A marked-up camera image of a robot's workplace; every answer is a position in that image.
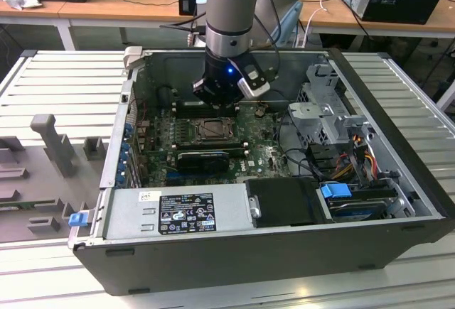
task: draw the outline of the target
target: black plastic cover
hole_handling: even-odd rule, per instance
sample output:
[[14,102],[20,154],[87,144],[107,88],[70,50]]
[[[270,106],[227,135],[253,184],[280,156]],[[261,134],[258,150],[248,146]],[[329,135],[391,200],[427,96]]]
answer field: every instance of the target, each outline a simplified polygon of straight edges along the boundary
[[255,227],[323,224],[323,214],[312,178],[267,178],[246,181],[248,197],[259,200],[261,217]]

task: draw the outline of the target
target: metal workbench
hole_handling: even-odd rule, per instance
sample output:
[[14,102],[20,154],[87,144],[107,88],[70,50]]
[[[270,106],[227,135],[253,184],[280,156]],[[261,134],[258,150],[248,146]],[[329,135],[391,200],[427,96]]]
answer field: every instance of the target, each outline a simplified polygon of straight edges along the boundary
[[[376,54],[346,58],[455,199],[453,123],[393,61]],[[121,52],[38,51],[21,58],[0,84],[0,130],[17,135],[24,145],[39,144],[39,137],[21,121],[28,124],[36,112],[52,109],[61,123],[65,116],[80,116],[77,130],[56,127],[72,143],[87,135],[108,142],[113,104],[126,80],[122,67]],[[66,239],[0,244],[0,284],[0,305],[5,308],[453,308],[455,235],[416,246],[383,270],[121,298],[104,292]]]

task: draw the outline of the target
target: white cable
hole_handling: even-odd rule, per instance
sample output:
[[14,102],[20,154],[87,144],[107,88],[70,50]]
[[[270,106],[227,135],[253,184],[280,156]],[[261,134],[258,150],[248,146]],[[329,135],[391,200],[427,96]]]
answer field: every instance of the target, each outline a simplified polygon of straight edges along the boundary
[[321,7],[320,7],[319,9],[316,9],[316,10],[313,12],[313,14],[310,16],[310,19],[308,19],[308,23],[307,23],[307,25],[306,25],[306,30],[305,30],[305,36],[304,36],[304,44],[303,44],[303,46],[302,46],[303,48],[305,48],[305,46],[306,46],[306,41],[308,40],[308,30],[310,29],[311,19],[313,19],[314,15],[315,15],[316,13],[318,13],[318,12],[319,12],[320,10],[322,10],[322,9],[323,9],[324,11],[328,12],[328,9],[325,8],[325,7],[323,6],[323,4],[322,4],[324,1],[332,1],[332,0],[319,0],[319,5],[320,5]]
[[305,36],[304,36],[304,44],[303,44],[303,46],[302,46],[303,48],[305,48],[305,46],[306,46],[306,41],[308,40],[308,30],[309,30],[309,28],[310,28],[311,19],[314,17],[314,15],[315,15],[316,13],[318,13],[319,11],[322,11],[322,10],[327,11],[327,9],[325,9],[325,8],[316,9],[316,10],[313,12],[313,14],[310,16],[310,19],[308,19],[308,24],[306,25]]

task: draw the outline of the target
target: sticker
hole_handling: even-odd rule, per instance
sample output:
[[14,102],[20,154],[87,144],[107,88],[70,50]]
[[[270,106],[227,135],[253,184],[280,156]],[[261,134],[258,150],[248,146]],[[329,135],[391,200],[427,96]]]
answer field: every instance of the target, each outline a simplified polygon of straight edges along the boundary
[[148,192],[139,192],[139,201],[159,201],[161,197],[160,190],[151,190]]
[[150,196],[156,197],[156,199],[159,197],[158,232],[160,234],[216,231],[215,204],[212,193]]
[[0,212],[1,211],[19,211],[19,207],[17,206],[3,206],[3,207],[0,207]]

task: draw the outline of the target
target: motherboard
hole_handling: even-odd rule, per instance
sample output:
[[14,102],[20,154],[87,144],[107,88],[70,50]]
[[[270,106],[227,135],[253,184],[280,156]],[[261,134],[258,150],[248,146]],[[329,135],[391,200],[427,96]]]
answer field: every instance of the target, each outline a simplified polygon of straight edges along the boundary
[[229,117],[161,109],[144,118],[134,140],[143,187],[291,176],[277,143],[280,118],[267,104],[241,104]]

